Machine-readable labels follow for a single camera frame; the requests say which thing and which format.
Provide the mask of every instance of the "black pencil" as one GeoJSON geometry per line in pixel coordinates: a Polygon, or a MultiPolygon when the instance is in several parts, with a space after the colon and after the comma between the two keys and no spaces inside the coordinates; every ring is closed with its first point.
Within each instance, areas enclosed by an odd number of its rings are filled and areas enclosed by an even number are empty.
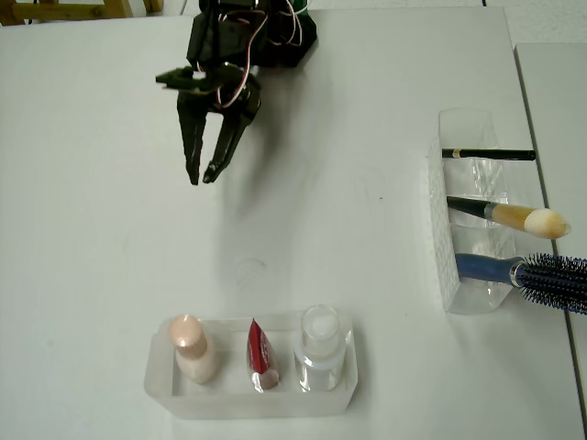
{"type": "Polygon", "coordinates": [[[495,160],[536,160],[533,149],[442,149],[445,159],[483,158],[495,160]]]}

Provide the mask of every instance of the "brush bristles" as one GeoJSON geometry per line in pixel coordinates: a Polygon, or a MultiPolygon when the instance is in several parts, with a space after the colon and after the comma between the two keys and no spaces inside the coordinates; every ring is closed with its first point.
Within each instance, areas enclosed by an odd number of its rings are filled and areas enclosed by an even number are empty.
{"type": "Polygon", "coordinates": [[[587,314],[587,259],[536,254],[520,276],[522,296],[577,314],[587,314]]]}
{"type": "Polygon", "coordinates": [[[536,237],[556,240],[570,232],[570,225],[559,213],[550,209],[537,209],[526,218],[524,230],[536,237]]]}

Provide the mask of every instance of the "clear acrylic holder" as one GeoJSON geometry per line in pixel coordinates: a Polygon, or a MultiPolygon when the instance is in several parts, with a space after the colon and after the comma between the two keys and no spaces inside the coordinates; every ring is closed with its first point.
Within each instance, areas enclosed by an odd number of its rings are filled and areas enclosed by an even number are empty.
{"type": "Polygon", "coordinates": [[[491,113],[449,109],[438,115],[438,138],[428,156],[430,203],[437,269],[444,307],[454,314],[484,314],[495,310],[511,291],[502,283],[460,278],[455,281],[454,252],[509,259],[515,255],[512,230],[469,214],[446,209],[446,195],[507,203],[504,169],[500,160],[446,159],[441,149],[498,149],[491,113]],[[441,218],[447,215],[449,222],[441,218]],[[449,229],[449,241],[446,231],[449,229]]]}
{"type": "Polygon", "coordinates": [[[180,419],[316,417],[343,413],[357,386],[357,359],[352,322],[338,310],[347,351],[340,383],[330,391],[304,391],[294,367],[294,338],[301,313],[255,316],[280,363],[280,383],[258,393],[247,372],[247,340],[251,318],[201,321],[214,339],[221,369],[205,385],[187,379],[177,367],[165,321],[151,339],[145,392],[180,419]]]}

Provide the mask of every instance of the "robotic arm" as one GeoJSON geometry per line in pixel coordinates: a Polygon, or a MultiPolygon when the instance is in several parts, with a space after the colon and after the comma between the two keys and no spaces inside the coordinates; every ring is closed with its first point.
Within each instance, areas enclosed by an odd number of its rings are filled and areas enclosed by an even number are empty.
{"type": "Polygon", "coordinates": [[[206,114],[224,117],[202,179],[210,183],[230,163],[259,110],[260,85],[250,68],[295,67],[316,41],[316,24],[306,1],[292,1],[293,5],[290,0],[200,0],[204,12],[194,18],[187,50],[191,66],[157,77],[157,83],[179,92],[177,112],[192,185],[199,181],[206,114]],[[195,79],[196,71],[205,77],[195,79]]]}

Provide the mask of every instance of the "cosmetic bottle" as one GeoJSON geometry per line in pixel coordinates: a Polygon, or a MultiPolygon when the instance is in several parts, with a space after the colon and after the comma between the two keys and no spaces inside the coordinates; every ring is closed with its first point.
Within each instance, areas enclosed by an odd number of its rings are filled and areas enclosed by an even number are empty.
{"type": "Polygon", "coordinates": [[[338,313],[321,304],[302,316],[293,344],[295,371],[304,391],[329,391],[342,376],[346,345],[338,313]]]}
{"type": "Polygon", "coordinates": [[[220,366],[218,354],[200,322],[190,314],[175,318],[169,327],[175,360],[182,373],[196,383],[212,379],[220,366]]]}

